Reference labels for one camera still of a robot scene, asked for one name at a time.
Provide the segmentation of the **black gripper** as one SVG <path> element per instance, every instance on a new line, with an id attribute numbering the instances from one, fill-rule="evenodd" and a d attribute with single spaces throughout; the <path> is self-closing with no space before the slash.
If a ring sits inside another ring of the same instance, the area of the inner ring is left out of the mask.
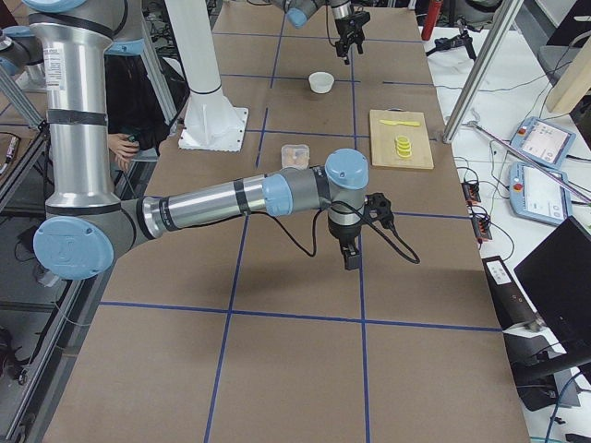
<path id="1" fill-rule="evenodd" d="M 346 65 L 350 64 L 349 45 L 355 44 L 359 54 L 364 53 L 363 42 L 365 35 L 362 29 L 355 29 L 348 23 L 349 17 L 338 18 L 335 20 L 339 40 L 335 43 L 337 56 L 340 57 Z"/>
<path id="2" fill-rule="evenodd" d="M 330 234 L 338 240 L 339 246 L 343 250 L 344 267 L 359 269 L 359 251 L 356 239 L 361 234 L 362 222 L 343 225 L 329 219 L 328 226 Z"/>

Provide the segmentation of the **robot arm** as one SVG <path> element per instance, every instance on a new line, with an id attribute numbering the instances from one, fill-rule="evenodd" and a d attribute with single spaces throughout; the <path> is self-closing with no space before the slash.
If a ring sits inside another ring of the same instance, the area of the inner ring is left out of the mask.
<path id="1" fill-rule="evenodd" d="M 170 197 L 121 200 L 110 176 L 104 56 L 117 44 L 138 47 L 137 1 L 30 1 L 30 29 L 41 41 L 54 193 L 33 237 L 39 262 L 68 280 L 85 280 L 164 233 L 264 211 L 283 216 L 326 210 L 345 266 L 358 265 L 368 160 L 340 149 L 306 170 L 240 178 Z"/>
<path id="2" fill-rule="evenodd" d="M 339 39 L 332 44 L 338 57 L 350 64 L 350 48 L 355 46 L 363 54 L 365 33 L 363 27 L 370 21 L 370 14 L 363 9 L 355 10 L 351 1 L 315 0 L 271 0 L 267 1 L 280 8 L 293 27 L 300 29 L 323 7 L 331 10 Z"/>

